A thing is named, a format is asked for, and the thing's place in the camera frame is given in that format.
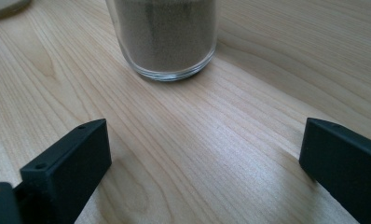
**black plastic part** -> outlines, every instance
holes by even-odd
[[[24,223],[74,223],[110,165],[105,119],[73,129],[21,168]]]
[[[360,223],[371,223],[371,140],[338,124],[308,119],[299,157]]]
[[[0,183],[0,224],[21,224],[21,216],[13,189],[8,183]]]

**clear glass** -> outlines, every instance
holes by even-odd
[[[0,0],[0,17],[10,15],[27,6],[31,0]]]
[[[218,0],[106,0],[131,67],[159,81],[190,77],[212,58]]]

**screw hole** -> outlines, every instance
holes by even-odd
[[[46,168],[47,164],[45,162],[37,164],[34,168],[37,170],[41,170]]]

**wooden table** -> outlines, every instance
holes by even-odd
[[[298,165],[307,117],[371,139],[371,0],[223,1],[213,60],[173,83],[131,70],[104,0],[0,20],[0,181],[107,119],[77,223],[356,223]]]

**wood grain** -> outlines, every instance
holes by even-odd
[[[0,181],[106,118],[113,166],[77,223],[357,223],[297,158],[307,117],[371,138],[371,0],[222,1],[218,37],[160,83],[127,65],[104,0],[0,20]]]

